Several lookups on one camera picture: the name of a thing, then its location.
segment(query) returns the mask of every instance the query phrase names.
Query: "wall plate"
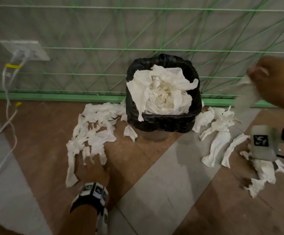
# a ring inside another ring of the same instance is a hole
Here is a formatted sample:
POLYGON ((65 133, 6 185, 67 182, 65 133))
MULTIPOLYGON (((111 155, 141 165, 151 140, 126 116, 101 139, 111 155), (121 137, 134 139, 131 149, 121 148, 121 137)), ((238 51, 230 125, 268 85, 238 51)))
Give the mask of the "wall plate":
POLYGON ((32 50, 34 54, 29 60, 49 61, 50 57, 36 40, 1 40, 0 43, 10 52, 14 53, 17 49, 22 51, 32 50))

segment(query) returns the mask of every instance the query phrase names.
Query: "green netting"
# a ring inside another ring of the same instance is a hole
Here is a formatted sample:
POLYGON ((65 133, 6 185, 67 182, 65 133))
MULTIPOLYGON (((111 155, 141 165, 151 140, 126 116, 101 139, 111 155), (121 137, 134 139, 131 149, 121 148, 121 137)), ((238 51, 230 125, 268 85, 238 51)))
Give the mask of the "green netting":
MULTIPOLYGON (((25 65, 14 99, 113 101, 134 59, 168 53, 192 61, 203 98, 228 100, 261 56, 284 57, 284 0, 0 0, 2 39, 51 57, 25 65)), ((9 58, 0 45, 0 77, 9 58)))

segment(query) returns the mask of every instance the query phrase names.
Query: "floor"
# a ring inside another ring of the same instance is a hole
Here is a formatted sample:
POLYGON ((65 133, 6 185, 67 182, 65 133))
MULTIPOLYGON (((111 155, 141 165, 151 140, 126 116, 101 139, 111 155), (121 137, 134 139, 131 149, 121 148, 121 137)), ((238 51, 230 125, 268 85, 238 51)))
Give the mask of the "floor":
MULTIPOLYGON (((66 143, 84 106, 27 101, 19 107, 14 120, 18 145, 0 174, 4 226, 23 234, 58 232, 81 186, 65 186, 66 143)), ((230 127, 232 138, 249 133, 252 125, 284 127, 280 109, 249 109, 239 119, 243 123, 230 127)), ((5 102, 0 101, 0 125, 4 122, 5 102)), ((256 173, 238 154, 246 142, 232 153, 231 169, 219 162, 208 168, 200 159, 208 155, 215 134, 202 142, 194 132, 132 142, 123 136, 126 125, 118 121, 117 141, 105 143, 111 168, 109 234, 284 234, 284 174, 250 197, 243 183, 256 173)), ((7 128, 0 135, 0 161, 12 144, 7 128)))

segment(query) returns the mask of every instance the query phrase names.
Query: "white power cord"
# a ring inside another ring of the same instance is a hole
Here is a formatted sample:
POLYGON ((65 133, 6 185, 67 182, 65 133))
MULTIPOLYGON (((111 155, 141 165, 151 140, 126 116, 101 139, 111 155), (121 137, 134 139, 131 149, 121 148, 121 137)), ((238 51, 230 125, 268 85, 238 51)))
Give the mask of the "white power cord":
POLYGON ((8 96, 8 91, 9 91, 9 88, 11 87, 11 84, 12 84, 13 80, 15 79, 17 73, 19 72, 20 68, 28 61, 28 59, 31 57, 32 54, 33 54, 33 52, 31 50, 29 50, 29 51, 27 51, 25 53, 23 51, 21 51, 21 50, 16 50, 13 53, 13 56, 12 56, 11 60, 9 61, 9 63, 7 63, 5 65, 5 67, 4 67, 4 69, 3 69, 3 73, 2 73, 2 87, 3 87, 3 90, 4 90, 5 95, 6 95, 6 103, 7 103, 6 104, 6 119, 7 119, 7 122, 1 127, 0 133, 4 130, 4 128, 8 124, 10 124, 15 142, 14 142, 13 148, 9 151, 9 153, 4 157, 3 161, 0 163, 0 170, 1 170, 2 166, 3 166, 3 164, 6 162, 8 156, 11 154, 11 152, 15 149, 15 147, 17 145, 17 136, 16 136, 16 133, 15 133, 15 128, 14 128, 13 123, 11 122, 12 119, 17 114, 17 105, 16 105, 14 113, 9 118, 8 117, 8 108, 11 105, 11 101, 10 101, 9 96, 8 96), (12 65, 12 63, 19 57, 19 55, 23 55, 23 54, 24 54, 24 56, 23 56, 22 62, 19 65, 12 65), (6 87, 6 85, 5 85, 5 77, 7 75, 6 70, 7 70, 8 67, 9 68, 14 68, 15 70, 14 70, 13 74, 11 75, 11 80, 9 81, 8 86, 6 87))

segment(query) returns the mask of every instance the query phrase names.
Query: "gray wall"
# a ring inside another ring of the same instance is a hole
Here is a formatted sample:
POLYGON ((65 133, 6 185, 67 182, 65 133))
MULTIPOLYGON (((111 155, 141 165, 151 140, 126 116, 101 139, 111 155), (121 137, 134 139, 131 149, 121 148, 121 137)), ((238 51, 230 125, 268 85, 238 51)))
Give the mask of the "gray wall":
MULTIPOLYGON (((261 1, 215 0, 214 8, 256 9, 261 1)), ((284 10, 284 0, 264 0, 263 2, 264 5, 260 9, 284 10)), ((0 0, 0 4, 165 7, 166 0, 0 0)), ((212 4, 213 0, 167 0, 167 7, 176 8, 209 8, 212 7, 212 4)), ((110 10, 7 6, 0 7, 0 40, 38 40, 43 47, 160 49, 163 37, 163 49, 195 49, 205 22, 206 26, 198 45, 200 50, 230 50, 236 42, 237 46, 233 50, 263 51, 272 43, 281 42, 281 44, 270 48, 269 51, 284 52, 284 12, 257 12, 253 14, 253 12, 245 11, 211 11, 208 15, 207 12, 193 10, 110 10), (136 37, 146 26, 148 27, 145 31, 136 37), (171 40, 184 28, 186 29, 179 36, 171 40), (208 41, 224 29, 226 30, 208 41)), ((124 92, 125 89, 125 81, 121 82, 124 76, 100 77, 66 74, 123 75, 126 74, 129 64, 134 59, 149 57, 154 53, 154 51, 75 49, 46 49, 46 51, 51 57, 51 61, 27 63, 22 72, 31 74, 19 74, 14 84, 14 91, 36 92, 40 90, 40 92, 80 94, 83 94, 83 91, 90 91, 91 94, 100 94, 95 91, 109 91, 118 83, 112 91, 115 92, 113 94, 121 94, 120 92, 124 92)), ((188 54, 184 51, 163 52, 189 60, 193 55, 193 53, 188 54)), ((197 52, 193 56, 192 63, 200 76, 237 77, 242 76, 261 55, 230 53, 226 56, 227 53, 197 52)), ((0 72, 9 58, 10 54, 0 45, 0 72)), ((210 79, 201 78, 201 81, 203 82, 202 89, 206 87, 206 83, 210 82, 210 79)), ((231 90, 222 90, 236 81, 237 79, 214 78, 207 87, 207 89, 213 89, 206 93, 236 94, 231 90)))

